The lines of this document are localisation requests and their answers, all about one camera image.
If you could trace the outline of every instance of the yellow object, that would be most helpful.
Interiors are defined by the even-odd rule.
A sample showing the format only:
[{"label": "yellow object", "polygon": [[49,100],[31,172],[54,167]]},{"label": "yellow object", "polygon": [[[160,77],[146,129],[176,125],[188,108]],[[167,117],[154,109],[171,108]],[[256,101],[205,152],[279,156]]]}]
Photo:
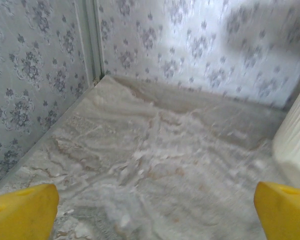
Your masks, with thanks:
[{"label": "yellow object", "polygon": [[0,240],[47,240],[58,203],[58,191],[53,184],[0,195]]},{"label": "yellow object", "polygon": [[300,240],[300,189],[259,182],[254,206],[268,240]]}]

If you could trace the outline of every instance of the marble floor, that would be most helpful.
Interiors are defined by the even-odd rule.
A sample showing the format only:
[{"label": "marble floor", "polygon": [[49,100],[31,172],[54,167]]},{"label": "marble floor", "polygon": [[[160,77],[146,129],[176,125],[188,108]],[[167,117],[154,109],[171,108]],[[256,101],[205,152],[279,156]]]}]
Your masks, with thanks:
[{"label": "marble floor", "polygon": [[0,190],[54,183],[54,240],[264,240],[258,181],[285,114],[106,76]]}]

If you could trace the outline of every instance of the gray floral pattern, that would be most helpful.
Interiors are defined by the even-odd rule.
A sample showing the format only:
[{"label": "gray floral pattern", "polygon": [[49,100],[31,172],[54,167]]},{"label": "gray floral pattern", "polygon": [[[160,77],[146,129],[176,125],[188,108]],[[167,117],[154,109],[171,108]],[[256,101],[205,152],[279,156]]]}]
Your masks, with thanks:
[{"label": "gray floral pattern", "polygon": [[85,92],[73,0],[0,0],[0,179]]},{"label": "gray floral pattern", "polygon": [[300,1],[99,0],[97,9],[106,74],[278,108],[293,102]]}]

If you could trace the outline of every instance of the white container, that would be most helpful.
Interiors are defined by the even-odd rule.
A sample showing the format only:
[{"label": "white container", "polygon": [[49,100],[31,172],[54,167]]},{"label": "white container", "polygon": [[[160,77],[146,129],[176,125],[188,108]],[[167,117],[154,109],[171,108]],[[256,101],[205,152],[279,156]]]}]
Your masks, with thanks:
[{"label": "white container", "polygon": [[300,188],[300,94],[275,134],[272,150],[285,175]]}]

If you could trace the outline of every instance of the wall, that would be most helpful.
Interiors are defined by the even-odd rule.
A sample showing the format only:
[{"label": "wall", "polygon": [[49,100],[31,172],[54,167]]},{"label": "wall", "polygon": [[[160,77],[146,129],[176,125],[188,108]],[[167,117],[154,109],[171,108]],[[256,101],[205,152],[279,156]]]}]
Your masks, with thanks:
[{"label": "wall", "polygon": [[98,16],[106,74],[279,108],[300,79],[300,0],[98,0]]},{"label": "wall", "polygon": [[0,179],[88,88],[72,0],[0,0]]}]

